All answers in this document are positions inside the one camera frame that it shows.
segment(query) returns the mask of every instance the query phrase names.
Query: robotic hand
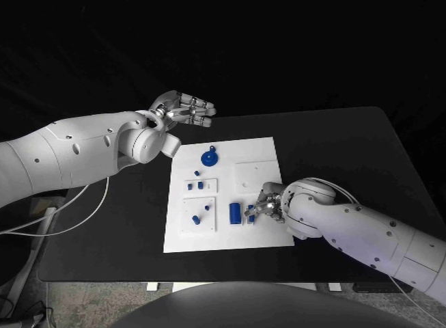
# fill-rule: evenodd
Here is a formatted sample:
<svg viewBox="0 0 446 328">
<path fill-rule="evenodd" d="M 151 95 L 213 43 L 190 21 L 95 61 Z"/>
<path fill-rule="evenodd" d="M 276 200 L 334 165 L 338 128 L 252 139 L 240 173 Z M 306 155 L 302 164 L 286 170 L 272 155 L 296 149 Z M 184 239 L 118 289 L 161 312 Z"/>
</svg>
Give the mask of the robotic hand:
<svg viewBox="0 0 446 328">
<path fill-rule="evenodd" d="M 335 188 L 351 204 L 335 204 Z M 268 182 L 255 207 L 301 240 L 324 237 L 338 251 L 401 280 L 446 305 L 446 242 L 361 206 L 335 184 L 315 178 Z"/>
<path fill-rule="evenodd" d="M 210 126 L 210 102 L 165 92 L 147 111 L 69 118 L 0 143 L 0 208 L 43 191 L 89 185 L 158 152 L 173 157 L 180 140 L 167 131 L 177 122 Z"/>
</svg>

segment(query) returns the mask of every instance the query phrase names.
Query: black table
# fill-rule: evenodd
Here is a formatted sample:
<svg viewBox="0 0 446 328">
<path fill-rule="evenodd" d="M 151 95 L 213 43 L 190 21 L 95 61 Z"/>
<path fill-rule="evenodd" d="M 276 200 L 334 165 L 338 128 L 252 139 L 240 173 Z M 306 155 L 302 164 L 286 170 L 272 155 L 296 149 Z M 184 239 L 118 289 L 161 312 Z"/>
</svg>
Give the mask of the black table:
<svg viewBox="0 0 446 328">
<path fill-rule="evenodd" d="M 183 144 L 273 137 L 285 184 L 318 177 L 341 185 L 364 206 L 446 241 L 446 227 L 388 119 L 375 107 L 214 118 L 210 128 L 178 124 Z M 49 239 L 39 278 L 79 282 L 383 282 L 322 238 L 293 247 L 164 254 L 171 160 L 160 154 L 111 177 L 95 217 Z M 59 214 L 53 231 L 95 209 L 105 181 Z M 80 188 L 68 193 L 68 200 Z"/>
</svg>

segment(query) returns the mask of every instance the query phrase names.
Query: blue round knob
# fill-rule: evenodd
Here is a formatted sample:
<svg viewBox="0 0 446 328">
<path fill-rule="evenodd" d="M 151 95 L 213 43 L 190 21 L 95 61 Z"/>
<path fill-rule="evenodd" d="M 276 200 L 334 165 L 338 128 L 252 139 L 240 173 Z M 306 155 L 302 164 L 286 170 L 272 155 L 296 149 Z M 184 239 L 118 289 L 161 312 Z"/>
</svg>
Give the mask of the blue round knob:
<svg viewBox="0 0 446 328">
<path fill-rule="evenodd" d="M 217 163 L 216 148 L 211 146 L 210 151 L 201 155 L 201 164 L 204 166 L 213 166 Z"/>
</svg>

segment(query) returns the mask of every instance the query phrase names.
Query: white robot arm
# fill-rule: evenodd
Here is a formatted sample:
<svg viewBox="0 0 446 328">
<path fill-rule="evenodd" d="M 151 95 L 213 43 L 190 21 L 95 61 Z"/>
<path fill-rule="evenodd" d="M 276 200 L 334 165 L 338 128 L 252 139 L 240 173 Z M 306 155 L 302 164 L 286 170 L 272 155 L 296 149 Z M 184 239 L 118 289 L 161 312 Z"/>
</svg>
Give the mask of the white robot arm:
<svg viewBox="0 0 446 328">
<path fill-rule="evenodd" d="M 43 191 L 89 185 L 158 152 L 173 157 L 177 122 L 210 126 L 210 102 L 170 91 L 148 111 L 69 118 L 0 143 L 0 208 Z"/>
<path fill-rule="evenodd" d="M 446 242 L 360 204 L 335 204 L 334 198 L 319 179 L 289 186 L 268 182 L 245 215 L 263 213 L 285 222 L 301 240 L 324 237 L 338 251 L 446 305 Z"/>
</svg>

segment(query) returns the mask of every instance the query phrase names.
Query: black curtain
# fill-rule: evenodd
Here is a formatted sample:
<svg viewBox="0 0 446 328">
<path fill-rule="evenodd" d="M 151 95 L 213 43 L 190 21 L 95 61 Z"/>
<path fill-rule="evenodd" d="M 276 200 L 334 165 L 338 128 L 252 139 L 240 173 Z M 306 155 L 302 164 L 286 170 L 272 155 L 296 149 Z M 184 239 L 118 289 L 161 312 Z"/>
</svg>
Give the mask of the black curtain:
<svg viewBox="0 0 446 328">
<path fill-rule="evenodd" d="M 219 117 L 378 106 L 446 220 L 446 7 L 368 6 L 1 8 L 0 141 L 171 89 Z"/>
</svg>

